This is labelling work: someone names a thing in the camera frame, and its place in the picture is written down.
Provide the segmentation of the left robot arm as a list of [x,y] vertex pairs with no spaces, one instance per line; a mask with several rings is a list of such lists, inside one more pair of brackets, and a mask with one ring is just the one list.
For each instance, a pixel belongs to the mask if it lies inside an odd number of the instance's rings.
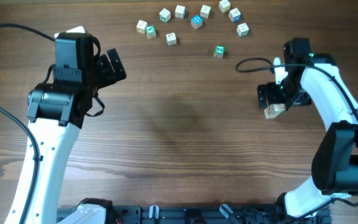
[[6,223],[55,223],[68,157],[98,90],[126,78],[116,49],[100,53],[86,32],[55,36],[53,82],[39,83],[28,97],[30,137]]

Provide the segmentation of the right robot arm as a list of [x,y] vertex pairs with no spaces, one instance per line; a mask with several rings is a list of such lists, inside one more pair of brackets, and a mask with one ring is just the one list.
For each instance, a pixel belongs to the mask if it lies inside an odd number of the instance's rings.
[[275,118],[292,106],[315,105],[326,134],[311,165],[311,176],[276,203],[252,209],[270,223],[322,223],[334,202],[358,197],[358,104],[329,54],[315,54],[306,38],[285,43],[283,58],[268,64],[275,81],[257,89],[259,108]]

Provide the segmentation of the wooden block yellow K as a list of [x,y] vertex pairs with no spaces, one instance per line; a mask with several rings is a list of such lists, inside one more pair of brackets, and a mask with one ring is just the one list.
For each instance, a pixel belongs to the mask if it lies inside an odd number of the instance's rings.
[[264,109],[265,118],[266,119],[272,119],[276,118],[278,115],[282,114],[284,111],[286,111],[285,104],[271,104],[268,105],[266,109]]

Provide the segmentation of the wooden block blue H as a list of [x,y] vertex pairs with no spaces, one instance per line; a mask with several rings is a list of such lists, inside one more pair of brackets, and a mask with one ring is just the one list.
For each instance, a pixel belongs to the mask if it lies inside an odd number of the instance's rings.
[[203,25],[203,19],[200,15],[195,15],[191,18],[191,26],[198,29]]

